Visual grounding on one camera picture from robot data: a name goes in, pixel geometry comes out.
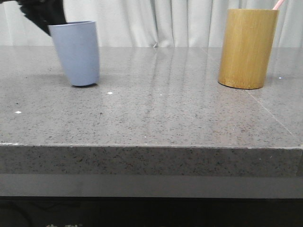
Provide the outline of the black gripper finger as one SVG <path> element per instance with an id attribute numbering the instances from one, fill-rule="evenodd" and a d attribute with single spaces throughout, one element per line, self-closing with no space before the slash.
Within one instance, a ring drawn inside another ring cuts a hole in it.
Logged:
<path id="1" fill-rule="evenodd" d="M 67 24 L 63 0 L 17 0 L 21 12 L 49 36 L 49 26 Z"/>

